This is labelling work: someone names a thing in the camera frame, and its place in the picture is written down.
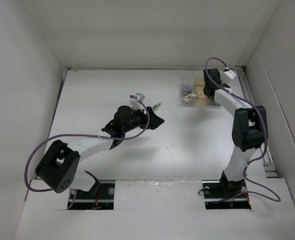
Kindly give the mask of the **green grey pen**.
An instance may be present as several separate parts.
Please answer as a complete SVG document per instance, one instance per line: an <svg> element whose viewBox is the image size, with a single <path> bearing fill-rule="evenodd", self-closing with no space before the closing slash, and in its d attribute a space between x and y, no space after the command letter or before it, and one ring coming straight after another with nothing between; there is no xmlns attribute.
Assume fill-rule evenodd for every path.
<svg viewBox="0 0 295 240"><path fill-rule="evenodd" d="M158 108L161 106L161 102L159 102L158 104L155 104L151 109L153 112L156 112L158 110Z"/></svg>

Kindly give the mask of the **clear jar of paper clips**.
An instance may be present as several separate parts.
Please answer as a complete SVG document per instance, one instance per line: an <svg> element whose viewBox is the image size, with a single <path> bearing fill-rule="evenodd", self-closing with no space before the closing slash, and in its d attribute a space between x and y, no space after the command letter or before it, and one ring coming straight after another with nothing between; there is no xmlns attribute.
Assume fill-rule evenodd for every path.
<svg viewBox="0 0 295 240"><path fill-rule="evenodd" d="M192 94L194 90L194 87L192 84L190 83L183 83L182 84L182 93L184 96L188 95L188 94Z"/></svg>

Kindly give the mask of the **clear small staples box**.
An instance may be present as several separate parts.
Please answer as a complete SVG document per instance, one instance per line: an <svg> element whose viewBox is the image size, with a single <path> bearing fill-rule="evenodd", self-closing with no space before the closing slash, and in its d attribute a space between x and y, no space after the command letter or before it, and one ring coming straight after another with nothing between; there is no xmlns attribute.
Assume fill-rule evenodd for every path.
<svg viewBox="0 0 295 240"><path fill-rule="evenodd" d="M184 104L189 104L189 105L195 102L194 98L191 98L191 97L184 97L182 100Z"/></svg>

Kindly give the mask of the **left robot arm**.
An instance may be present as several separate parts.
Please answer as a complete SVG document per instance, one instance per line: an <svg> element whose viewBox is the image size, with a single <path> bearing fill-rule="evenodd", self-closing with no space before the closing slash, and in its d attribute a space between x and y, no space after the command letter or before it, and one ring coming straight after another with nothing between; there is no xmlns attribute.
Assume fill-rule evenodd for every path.
<svg viewBox="0 0 295 240"><path fill-rule="evenodd" d="M117 109L114 118L96 134L78 134L79 140L63 142L62 135L46 139L51 142L48 150L35 168L36 176L47 188L30 191L44 193L53 191L60 194L66 190L81 190L87 198L94 198L99 193L99 179L89 171L79 172L79 164L100 152L118 147L122 142L135 139L126 134L140 128L145 132L152 127L153 108L142 106L134 109L122 105Z"/></svg>

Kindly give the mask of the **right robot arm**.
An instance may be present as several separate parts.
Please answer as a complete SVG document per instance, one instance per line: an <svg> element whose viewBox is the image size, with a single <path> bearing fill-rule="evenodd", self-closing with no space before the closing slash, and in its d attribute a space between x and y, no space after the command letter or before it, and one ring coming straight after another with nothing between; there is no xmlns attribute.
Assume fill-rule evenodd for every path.
<svg viewBox="0 0 295 240"><path fill-rule="evenodd" d="M231 137L234 148L216 187L221 195L230 197L241 191L252 156L262 144L267 143L267 113L263 106L255 106L236 95L229 85L222 82L217 68L203 70L203 77L204 95L233 117Z"/></svg>

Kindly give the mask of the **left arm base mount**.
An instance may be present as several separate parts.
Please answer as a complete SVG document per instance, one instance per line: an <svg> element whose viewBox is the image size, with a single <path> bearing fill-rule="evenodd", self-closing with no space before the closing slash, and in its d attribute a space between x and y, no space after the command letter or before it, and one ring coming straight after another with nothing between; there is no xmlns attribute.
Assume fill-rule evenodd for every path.
<svg viewBox="0 0 295 240"><path fill-rule="evenodd" d="M77 174L69 192L68 210L113 210L115 180L100 180L91 172Z"/></svg>

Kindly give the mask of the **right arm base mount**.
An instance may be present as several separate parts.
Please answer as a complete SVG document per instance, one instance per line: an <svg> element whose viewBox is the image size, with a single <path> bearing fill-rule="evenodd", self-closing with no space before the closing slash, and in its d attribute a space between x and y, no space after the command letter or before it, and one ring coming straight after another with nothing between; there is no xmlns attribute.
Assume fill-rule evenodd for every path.
<svg viewBox="0 0 295 240"><path fill-rule="evenodd" d="M203 180L198 194L204 197L207 210L251 209L245 180L228 181L222 174L219 180Z"/></svg>

